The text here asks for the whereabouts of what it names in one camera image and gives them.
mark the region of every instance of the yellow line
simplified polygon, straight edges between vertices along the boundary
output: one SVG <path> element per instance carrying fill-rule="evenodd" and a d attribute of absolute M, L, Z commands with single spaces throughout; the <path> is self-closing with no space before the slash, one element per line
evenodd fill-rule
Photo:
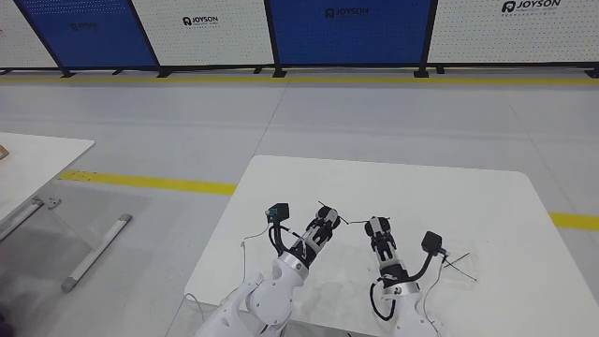
<path fill-rule="evenodd" d="M 551 212 L 549 214 L 556 227 L 572 229 L 599 230 L 599 216 Z"/>
<path fill-rule="evenodd" d="M 580 79 L 510 79 L 510 78 L 429 78 L 415 79 L 407 77 L 301 77 L 288 76 L 284 79 L 271 77 L 239 77 L 239 76 L 212 76 L 212 77 L 169 77 L 157 79 L 154 77 L 80 77 L 60 79 L 58 77 L 1 77 L 0 82 L 44 82 L 58 84 L 72 83 L 178 83 L 178 82 L 236 82 L 236 83 L 418 83 L 418 84 L 499 84 L 499 85 L 599 85 L 599 80 Z"/>
<path fill-rule="evenodd" d="M 151 187 L 187 191 L 192 193 L 220 194 L 232 196 L 237 185 L 233 183 L 207 183 L 203 181 L 173 180 L 157 177 L 128 176 L 123 174 L 85 172 L 67 170 L 59 180 L 81 181 L 85 183 L 109 183 L 122 186 Z"/>
<path fill-rule="evenodd" d="M 130 176 L 123 174 L 86 172 L 67 170 L 60 180 L 80 181 L 84 183 L 108 183 L 121 186 L 150 187 L 154 189 L 178 190 L 192 193 L 220 194 L 232 196 L 237 185 L 233 183 L 207 183 L 192 180 L 174 180 L 158 177 Z M 572 229 L 599 230 L 599 216 L 550 212 L 551 220 L 556 227 Z"/>

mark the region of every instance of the joyson logo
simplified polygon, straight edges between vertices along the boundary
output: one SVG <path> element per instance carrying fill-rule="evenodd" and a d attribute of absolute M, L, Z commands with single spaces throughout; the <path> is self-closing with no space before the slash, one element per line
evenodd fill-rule
<path fill-rule="evenodd" d="M 350 16 L 365 16 L 369 13 L 365 8 L 327 8 L 325 9 L 325 19 L 336 19 Z"/>
<path fill-rule="evenodd" d="M 560 6 L 562 0 L 523 0 L 517 3 L 509 0 L 504 3 L 502 13 L 551 11 Z"/>
<path fill-rule="evenodd" d="M 80 32 L 84 30 L 97 30 L 97 28 L 97 22 L 71 23 L 71 30 L 73 30 L 74 32 Z"/>
<path fill-rule="evenodd" d="M 207 25 L 217 25 L 217 16 L 201 16 L 201 17 L 183 17 L 185 26 L 206 27 Z"/>

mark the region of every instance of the floor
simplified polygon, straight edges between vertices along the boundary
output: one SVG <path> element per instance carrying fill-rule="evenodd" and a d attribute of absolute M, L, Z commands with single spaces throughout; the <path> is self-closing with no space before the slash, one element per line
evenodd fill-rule
<path fill-rule="evenodd" d="M 231 74 L 247 79 L 11 73 L 0 77 L 0 131 L 94 139 L 77 170 L 217 183 L 237 183 L 256 154 L 518 170 L 549 212 L 599 214 L 599 84 L 522 82 L 586 80 L 580 70 L 458 70 L 432 75 L 436 83 L 377 80 L 409 71 Z M 346 77 L 366 80 L 320 81 Z M 98 233 L 122 213 L 134 221 L 67 295 L 60 284 L 87 247 L 50 213 L 36 212 L 1 242 L 0 302 L 18 336 L 193 336 L 201 318 L 183 288 L 228 197 L 69 181 L 49 188 L 64 213 Z M 560 232 L 599 299 L 599 232 Z"/>

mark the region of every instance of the perforated panel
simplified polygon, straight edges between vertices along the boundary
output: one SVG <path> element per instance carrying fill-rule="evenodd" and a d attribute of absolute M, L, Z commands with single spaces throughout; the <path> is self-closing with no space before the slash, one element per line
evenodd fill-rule
<path fill-rule="evenodd" d="M 0 0 L 0 67 L 56 67 L 12 0 Z"/>
<path fill-rule="evenodd" d="M 163 66 L 273 63 L 264 0 L 133 3 Z"/>
<path fill-rule="evenodd" d="M 21 0 L 65 67 L 154 66 L 126 0 Z"/>
<path fill-rule="evenodd" d="M 284 64 L 418 63 L 431 0 L 270 0 Z"/>
<path fill-rule="evenodd" d="M 598 61 L 598 34 L 599 0 L 439 0 L 429 61 Z"/>

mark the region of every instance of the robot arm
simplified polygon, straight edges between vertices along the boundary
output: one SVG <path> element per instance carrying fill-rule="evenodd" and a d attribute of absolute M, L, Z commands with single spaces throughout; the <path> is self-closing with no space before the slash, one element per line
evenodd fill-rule
<path fill-rule="evenodd" d="M 381 274 L 378 281 L 383 282 L 383 298 L 391 300 L 389 315 L 381 315 L 374 304 L 375 284 L 372 284 L 370 297 L 374 312 L 384 321 L 389 321 L 397 315 L 395 328 L 393 328 L 394 337 L 437 337 L 440 333 L 435 323 L 427 318 L 423 308 L 417 309 L 422 294 L 416 281 L 424 275 L 433 256 L 438 254 L 447 256 L 447 251 L 442 247 L 442 238 L 430 231 L 426 233 L 422 241 L 422 249 L 427 252 L 427 258 L 422 269 L 410 276 L 398 257 L 388 219 L 373 217 L 366 223 L 365 229 L 378 258 Z"/>
<path fill-rule="evenodd" d="M 289 206 L 278 203 L 267 211 L 272 224 L 269 236 L 279 255 L 272 263 L 272 277 L 262 274 L 241 284 L 211 317 L 200 327 L 196 337 L 250 337 L 254 334 L 241 321 L 239 308 L 245 300 L 247 310 L 267 327 L 265 337 L 279 336 L 291 316 L 293 289 L 303 286 L 310 265 L 332 238 L 333 229 L 340 223 L 337 211 L 323 206 L 304 234 L 287 249 L 281 239 L 281 222 L 289 217 Z"/>

